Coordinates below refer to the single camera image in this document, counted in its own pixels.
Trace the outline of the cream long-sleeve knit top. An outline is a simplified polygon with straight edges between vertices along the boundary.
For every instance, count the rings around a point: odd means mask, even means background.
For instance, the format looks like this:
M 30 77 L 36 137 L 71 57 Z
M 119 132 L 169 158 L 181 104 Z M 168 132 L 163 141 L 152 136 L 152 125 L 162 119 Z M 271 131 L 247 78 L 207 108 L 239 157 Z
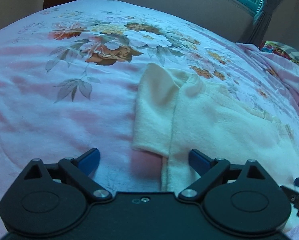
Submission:
M 233 164 L 257 160 L 279 185 L 292 187 L 299 178 L 299 147 L 288 124 L 233 99 L 222 85 L 154 63 L 139 83 L 132 146 L 162 156 L 162 189 L 176 193 L 198 179 L 192 149 Z

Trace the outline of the floral pink bed sheet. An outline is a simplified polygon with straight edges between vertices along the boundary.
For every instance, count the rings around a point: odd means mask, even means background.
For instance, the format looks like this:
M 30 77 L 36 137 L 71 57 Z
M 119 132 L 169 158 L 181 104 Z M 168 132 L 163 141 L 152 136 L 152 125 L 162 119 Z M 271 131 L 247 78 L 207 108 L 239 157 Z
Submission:
M 166 191 L 162 156 L 132 146 L 150 63 L 226 87 L 288 124 L 299 147 L 289 91 L 236 43 L 157 10 L 79 0 L 0 30 L 0 200 L 31 159 L 57 163 L 91 148 L 101 154 L 91 177 L 110 192 Z

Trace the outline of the pink folded blanket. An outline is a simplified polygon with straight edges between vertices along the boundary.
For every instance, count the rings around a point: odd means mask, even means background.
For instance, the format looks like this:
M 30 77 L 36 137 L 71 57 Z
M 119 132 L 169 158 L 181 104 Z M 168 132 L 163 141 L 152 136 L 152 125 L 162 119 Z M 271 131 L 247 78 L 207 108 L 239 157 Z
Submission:
M 299 66 L 277 54 L 262 52 L 253 44 L 237 43 L 236 46 L 282 83 L 291 95 L 291 105 L 299 114 Z

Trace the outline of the striped floral pillow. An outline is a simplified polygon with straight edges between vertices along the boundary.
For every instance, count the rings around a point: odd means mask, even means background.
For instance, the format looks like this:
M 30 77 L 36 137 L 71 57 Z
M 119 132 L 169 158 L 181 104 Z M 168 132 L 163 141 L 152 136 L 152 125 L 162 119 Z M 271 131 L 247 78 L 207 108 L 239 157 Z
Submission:
M 292 61 L 293 63 L 299 66 L 299 51 L 284 43 L 277 41 L 265 41 L 262 42 L 259 49 L 262 52 L 277 54 L 281 57 L 288 59 L 289 61 Z

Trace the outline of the right grey curtain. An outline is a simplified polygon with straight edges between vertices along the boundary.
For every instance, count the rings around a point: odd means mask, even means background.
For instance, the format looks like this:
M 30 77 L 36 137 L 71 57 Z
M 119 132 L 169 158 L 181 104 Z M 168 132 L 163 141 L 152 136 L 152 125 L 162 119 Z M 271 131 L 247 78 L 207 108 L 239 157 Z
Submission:
M 253 21 L 241 37 L 242 43 L 259 46 L 265 36 L 274 11 L 282 0 L 261 0 Z

